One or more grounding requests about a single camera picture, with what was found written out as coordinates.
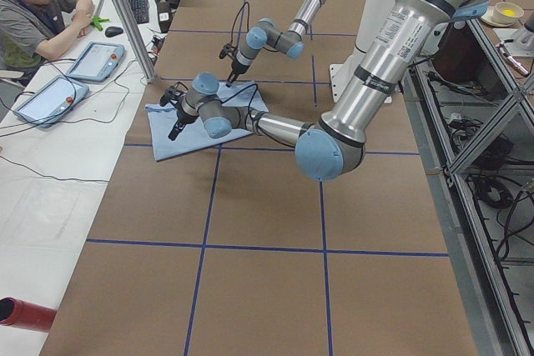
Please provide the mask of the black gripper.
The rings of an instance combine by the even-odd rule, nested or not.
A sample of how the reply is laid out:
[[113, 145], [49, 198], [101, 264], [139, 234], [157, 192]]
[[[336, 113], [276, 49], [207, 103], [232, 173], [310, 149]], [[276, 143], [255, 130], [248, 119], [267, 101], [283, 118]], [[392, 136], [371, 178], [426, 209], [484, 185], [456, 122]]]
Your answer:
[[176, 109], [176, 116], [177, 116], [176, 123], [174, 124], [173, 128], [171, 129], [168, 135], [168, 138], [170, 140], [175, 140], [177, 135], [179, 135], [187, 125], [195, 122], [195, 116], [193, 114], [190, 114], [184, 111], [181, 108]]
[[226, 80], [226, 86], [231, 87], [234, 81], [237, 80], [237, 78], [245, 74], [249, 69], [248, 65], [245, 65], [241, 62], [232, 62], [231, 63], [231, 72], [229, 74], [228, 79]]

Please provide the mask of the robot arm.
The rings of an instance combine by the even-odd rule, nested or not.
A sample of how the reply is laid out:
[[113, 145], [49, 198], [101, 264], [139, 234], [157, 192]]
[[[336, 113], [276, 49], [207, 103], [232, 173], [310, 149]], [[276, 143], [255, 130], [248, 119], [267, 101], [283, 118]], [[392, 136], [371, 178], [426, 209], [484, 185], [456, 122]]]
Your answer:
[[379, 8], [380, 26], [335, 106], [315, 123], [284, 118], [251, 107], [227, 106], [219, 98], [219, 81], [201, 73], [174, 105], [177, 120], [169, 138], [176, 139], [196, 121], [211, 138], [235, 129], [264, 135], [292, 147], [300, 169], [317, 181], [331, 180], [357, 168], [365, 156], [365, 130], [383, 102], [395, 91], [406, 69], [433, 29], [482, 16], [489, 0], [366, 0]]
[[322, 6], [327, 0], [298, 0], [289, 3], [277, 1], [284, 11], [293, 12], [292, 18], [287, 17], [286, 26], [275, 22], [271, 17], [261, 18], [247, 29], [244, 38], [238, 45], [226, 44], [219, 56], [231, 59], [231, 70], [226, 84], [233, 84], [237, 78], [247, 73], [254, 60], [264, 48], [281, 53], [289, 58], [298, 58], [304, 50], [305, 34]]

